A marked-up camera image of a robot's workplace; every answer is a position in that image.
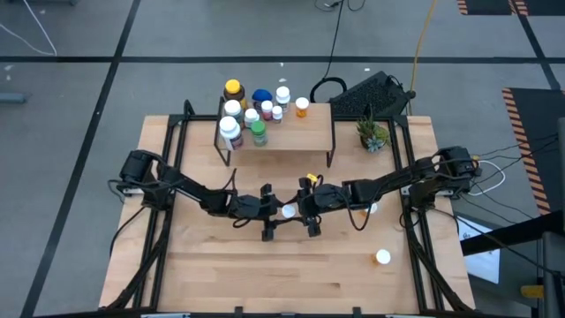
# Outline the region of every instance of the white bottle cap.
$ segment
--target white bottle cap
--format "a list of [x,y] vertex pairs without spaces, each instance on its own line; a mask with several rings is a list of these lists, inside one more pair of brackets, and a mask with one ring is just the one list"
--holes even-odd
[[296,209],[290,204],[287,204],[282,207],[282,216],[284,216],[285,218],[291,218],[296,213],[297,213]]
[[245,111],[245,119],[255,120],[258,116],[259,116],[259,114],[257,113],[257,110],[255,110],[255,109],[249,109],[249,110]]
[[220,120],[220,129],[226,133],[230,133],[236,129],[237,120],[232,116],[226,116]]
[[273,115],[281,115],[283,113],[283,108],[281,106],[273,107]]
[[286,103],[290,101],[290,90],[288,87],[278,87],[276,89],[276,100]]
[[385,250],[385,249],[381,249],[377,252],[377,262],[379,264],[383,264],[383,265],[387,265],[390,263],[390,252]]
[[308,100],[306,98],[300,97],[300,98],[297,99],[296,104],[297,104],[297,108],[299,110],[305,110],[305,109],[308,108],[308,105],[310,105],[310,102],[308,102]]
[[225,110],[226,115],[234,116],[239,114],[241,111],[241,104],[238,101],[229,100],[225,103],[225,105],[223,105],[223,109]]
[[264,102],[262,102],[262,103],[261,103],[261,109],[262,109],[263,111],[267,111],[267,112],[273,110],[273,102],[271,102],[271,101],[264,101]]
[[373,213],[377,212],[377,210],[379,210],[379,206],[377,205],[377,203],[371,204],[371,212],[370,213],[373,214]]

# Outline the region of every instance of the black equipment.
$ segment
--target black equipment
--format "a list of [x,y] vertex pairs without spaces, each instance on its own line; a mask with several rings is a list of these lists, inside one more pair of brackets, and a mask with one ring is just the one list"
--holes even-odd
[[[154,162],[157,162],[158,179],[152,173]],[[319,236],[320,215],[344,208],[349,211],[367,208],[382,195],[405,187],[408,187],[406,198],[411,206],[423,212],[433,207],[435,195],[440,191],[453,195],[468,193],[470,180],[477,175],[478,168],[467,149],[444,148],[433,156],[419,159],[411,166],[375,180],[344,181],[338,186],[323,184],[322,176],[319,176],[321,181],[316,183],[309,178],[301,178],[295,197],[282,202],[276,198],[270,184],[261,187],[260,198],[239,196],[235,188],[235,171],[228,182],[234,185],[233,189],[208,189],[183,175],[178,168],[166,164],[160,156],[144,150],[133,150],[120,172],[121,186],[138,187],[144,192],[142,205],[145,207],[167,209],[171,204],[169,194],[178,191],[197,201],[211,216],[235,219],[234,227],[242,222],[263,222],[263,241],[273,240],[276,227],[290,221],[306,226],[310,237]],[[298,204],[300,216],[272,219],[278,208],[294,202]]]
[[412,92],[404,93],[402,84],[383,71],[343,91],[329,100],[338,115],[369,115],[371,111],[376,117],[400,115],[415,97]]

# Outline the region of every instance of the yellow cable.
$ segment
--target yellow cable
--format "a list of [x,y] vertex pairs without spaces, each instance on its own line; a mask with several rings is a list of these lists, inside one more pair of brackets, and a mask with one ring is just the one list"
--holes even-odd
[[[424,29],[422,30],[422,33],[420,34],[420,38],[418,39],[418,46],[416,46],[416,56],[414,57],[414,65],[412,66],[412,82],[410,83],[410,91],[414,90],[414,83],[416,82],[416,70],[418,69],[418,56],[420,55],[420,47],[422,45],[422,40],[424,39],[424,35],[426,35],[427,27],[430,24],[430,20],[432,19],[433,9],[435,9],[436,4],[437,4],[437,0],[433,0],[432,6],[430,7],[430,10],[427,12]],[[408,115],[412,115],[411,102],[408,103]]]

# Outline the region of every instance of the wooden shelf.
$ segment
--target wooden shelf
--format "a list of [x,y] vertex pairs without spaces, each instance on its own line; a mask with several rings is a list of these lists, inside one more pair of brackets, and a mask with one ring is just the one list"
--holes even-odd
[[[296,105],[291,103],[289,111],[283,114],[282,122],[267,121],[268,143],[255,147],[251,130],[244,129],[244,145],[234,153],[246,150],[289,150],[289,151],[331,151],[332,112],[328,103],[311,103],[306,117],[297,117]],[[228,150],[220,133],[216,134],[217,146]]]

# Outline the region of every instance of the wooden table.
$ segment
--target wooden table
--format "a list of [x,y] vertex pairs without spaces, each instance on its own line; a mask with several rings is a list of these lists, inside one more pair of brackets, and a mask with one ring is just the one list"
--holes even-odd
[[[166,123],[166,116],[146,117],[139,148],[161,153]],[[437,145],[431,119],[410,117],[409,123],[416,158],[432,155]],[[241,194],[259,196],[260,187],[271,183],[284,201],[294,195],[298,178],[307,173],[322,174],[326,183],[340,185],[342,180],[378,178],[394,170],[391,148],[368,154],[359,143],[355,122],[335,123],[337,147],[331,169],[320,164],[324,157],[320,152],[265,151],[237,154],[228,168],[212,145],[214,132],[215,122],[189,123],[181,166],[184,174],[209,188],[222,187],[237,167]],[[397,133],[403,152],[400,128]],[[121,223],[139,203],[139,196],[126,200]],[[438,199],[436,205],[451,211],[447,199]],[[380,200],[379,211],[365,231],[353,229],[346,211],[334,212],[323,216],[322,235],[317,238],[308,238],[301,224],[290,223],[275,231],[273,242],[265,243],[260,240],[261,223],[233,229],[232,220],[208,216],[198,203],[178,194],[158,309],[229,313],[243,306],[247,313],[350,314],[353,307],[361,307],[364,314],[415,314],[418,303],[406,236],[398,224],[400,213],[400,196],[393,192]],[[109,304],[137,270],[148,216],[140,216],[118,238],[101,306]],[[357,213],[355,217],[362,221]],[[454,220],[429,212],[428,223],[439,271],[474,307]],[[381,248],[390,251],[392,261],[375,267],[370,255]],[[427,304],[433,307],[429,276],[422,269]],[[153,273],[148,275],[145,305],[153,279]]]

